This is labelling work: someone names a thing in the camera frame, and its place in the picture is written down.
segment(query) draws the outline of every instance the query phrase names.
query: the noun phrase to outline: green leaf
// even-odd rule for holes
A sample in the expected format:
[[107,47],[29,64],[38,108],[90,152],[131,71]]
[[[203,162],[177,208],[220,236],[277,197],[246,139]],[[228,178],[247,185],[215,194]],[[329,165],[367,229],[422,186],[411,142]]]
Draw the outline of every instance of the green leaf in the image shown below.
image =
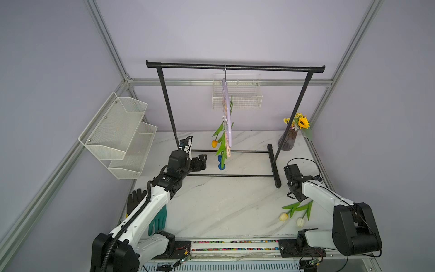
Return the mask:
[[233,113],[233,106],[234,106],[234,103],[233,103],[233,96],[231,95],[230,114]]
[[308,203],[308,209],[307,209],[307,218],[310,220],[310,214],[311,214],[311,206],[313,205],[313,201],[311,200],[310,203]]
[[313,138],[313,133],[311,131],[311,128],[301,128],[302,130],[302,134],[311,141],[311,139]]
[[293,208],[293,209],[291,209],[291,212],[290,212],[290,218],[293,216],[293,214],[294,214],[294,212],[297,210],[297,208]]
[[218,135],[224,129],[224,123],[222,122],[221,126],[216,130],[213,136]]
[[303,205],[303,206],[301,206],[301,207],[297,207],[296,210],[297,210],[297,211],[303,211],[303,210],[306,210],[306,209],[308,209],[308,205],[309,205],[309,204],[307,204],[307,205]]
[[282,208],[283,208],[284,210],[289,210],[289,209],[291,209],[291,208],[296,208],[296,207],[298,207],[299,204],[300,204],[300,202],[296,202],[296,203],[293,203],[293,204],[291,204],[291,205],[284,206],[284,207],[282,207]]
[[225,166],[225,157],[226,157],[226,155],[222,156],[222,159],[221,159],[221,169],[224,169],[224,166]]
[[221,146],[217,150],[216,156],[220,155],[224,149],[225,149],[225,141],[221,141]]
[[219,140],[217,141],[218,143],[222,142],[225,140],[225,133],[222,134],[222,137],[219,138]]

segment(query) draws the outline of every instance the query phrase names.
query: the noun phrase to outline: sunflower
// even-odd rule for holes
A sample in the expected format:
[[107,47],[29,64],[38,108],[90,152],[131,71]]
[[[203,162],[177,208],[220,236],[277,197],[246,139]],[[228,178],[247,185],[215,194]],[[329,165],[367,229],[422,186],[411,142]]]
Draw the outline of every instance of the sunflower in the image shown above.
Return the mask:
[[308,119],[306,117],[299,118],[298,125],[300,128],[309,128],[310,123],[308,123]]

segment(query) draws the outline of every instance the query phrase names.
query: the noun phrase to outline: dark vase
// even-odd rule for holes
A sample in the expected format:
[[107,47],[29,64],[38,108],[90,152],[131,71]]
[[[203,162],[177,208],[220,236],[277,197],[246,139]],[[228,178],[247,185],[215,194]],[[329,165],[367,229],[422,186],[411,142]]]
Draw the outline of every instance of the dark vase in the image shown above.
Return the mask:
[[[284,138],[284,144],[282,145],[282,149],[283,151],[289,151],[293,148],[294,146],[294,142],[296,141],[296,136],[298,135],[298,131],[296,130],[289,130],[287,135],[285,135]],[[278,146],[281,144],[281,141],[283,139],[284,135],[281,136],[281,138],[279,138],[278,140]]]

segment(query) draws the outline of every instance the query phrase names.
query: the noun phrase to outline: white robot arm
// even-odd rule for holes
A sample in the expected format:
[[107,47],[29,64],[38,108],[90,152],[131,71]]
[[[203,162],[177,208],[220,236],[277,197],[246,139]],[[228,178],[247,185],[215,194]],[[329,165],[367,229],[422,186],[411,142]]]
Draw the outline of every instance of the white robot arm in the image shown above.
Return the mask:
[[287,165],[284,172],[290,192],[298,201],[311,198],[333,216],[332,229],[300,231],[307,246],[336,249],[345,256],[382,248],[369,205],[339,196],[322,184],[319,175],[303,176],[297,165]]
[[146,198],[130,215],[109,235],[100,233],[94,239],[91,272],[137,271],[155,256],[173,251],[174,235],[160,231],[148,237],[145,232],[157,213],[181,188],[183,179],[192,171],[206,168],[206,155],[191,158],[191,140],[192,137],[188,137],[180,141],[179,149],[172,152],[168,165],[148,182]]

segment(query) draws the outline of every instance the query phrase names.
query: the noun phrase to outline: white marble surface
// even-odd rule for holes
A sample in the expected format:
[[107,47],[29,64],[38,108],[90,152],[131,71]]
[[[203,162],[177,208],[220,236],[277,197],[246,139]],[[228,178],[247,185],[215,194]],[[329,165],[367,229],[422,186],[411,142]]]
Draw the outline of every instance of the white marble surface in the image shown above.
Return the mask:
[[[277,141],[283,131],[235,131],[234,150],[267,150]],[[213,132],[180,132],[179,139],[193,136],[192,149],[212,149]],[[158,132],[148,155],[142,176],[135,188],[146,188],[148,180],[157,176],[167,164],[168,157],[176,149],[172,132]],[[207,153],[207,169],[199,173],[260,174],[271,175],[267,153],[232,153],[225,161],[226,168],[218,169],[218,158]],[[292,237],[300,230],[296,225],[304,212],[296,212],[285,222],[278,220],[284,212],[283,206],[295,203],[288,198],[289,192],[283,167],[292,158],[312,159],[310,151],[298,134],[294,148],[282,151],[277,160],[277,168],[282,186],[277,189],[273,178],[227,178],[227,177],[186,177],[183,186],[167,204],[165,231],[177,238],[236,238],[236,237]],[[317,167],[306,160],[293,160],[304,175],[317,175]],[[332,216],[314,203],[310,221],[304,228],[331,228]]]

